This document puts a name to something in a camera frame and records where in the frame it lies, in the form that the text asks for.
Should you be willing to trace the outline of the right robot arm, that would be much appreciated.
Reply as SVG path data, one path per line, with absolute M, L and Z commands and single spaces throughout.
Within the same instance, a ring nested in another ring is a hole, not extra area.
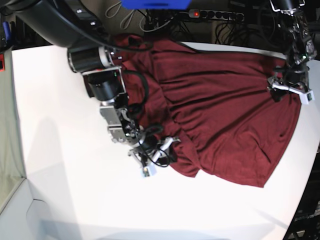
M 79 0 L 3 0 L 0 5 L 47 42 L 66 48 L 70 69 L 82 75 L 88 95 L 100 102 L 112 141 L 130 147 L 128 155 L 138 162 L 144 177 L 152 176 L 156 167 L 176 162 L 172 145 L 179 138 L 157 139 L 164 129 L 161 124 L 138 123 L 150 95 L 147 79 L 119 64 L 121 51 L 146 52 L 151 43 L 131 40 L 116 45 Z

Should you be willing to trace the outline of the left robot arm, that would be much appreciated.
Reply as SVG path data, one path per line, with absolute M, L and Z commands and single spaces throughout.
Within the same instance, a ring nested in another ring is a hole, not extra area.
M 279 102 L 286 94 L 299 96 L 301 104 L 308 105 L 315 99 L 309 87 L 307 62 L 317 56 L 317 50 L 303 12 L 304 0 L 265 0 L 257 12 L 257 24 L 262 38 L 273 48 L 282 50 L 285 63 L 273 69 L 273 76 L 267 79 L 267 89 L 273 100 Z M 276 45 L 265 36 L 262 12 L 269 10 L 273 28 L 280 31 L 283 43 Z

